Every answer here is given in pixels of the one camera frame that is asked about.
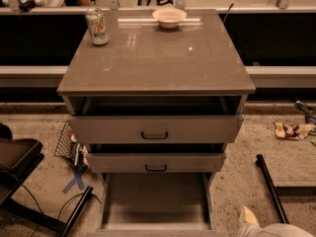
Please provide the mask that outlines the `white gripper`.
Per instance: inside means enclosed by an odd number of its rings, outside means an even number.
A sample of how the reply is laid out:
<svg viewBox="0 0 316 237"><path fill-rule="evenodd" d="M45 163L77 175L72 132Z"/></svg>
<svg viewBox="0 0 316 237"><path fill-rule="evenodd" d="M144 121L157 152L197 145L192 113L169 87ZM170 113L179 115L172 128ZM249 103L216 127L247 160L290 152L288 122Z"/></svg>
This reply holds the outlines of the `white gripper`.
<svg viewBox="0 0 316 237"><path fill-rule="evenodd" d="M315 237L309 232L284 223L275 223L266 227L260 227L254 212L243 205L239 216L243 224L236 233L236 237Z"/></svg>

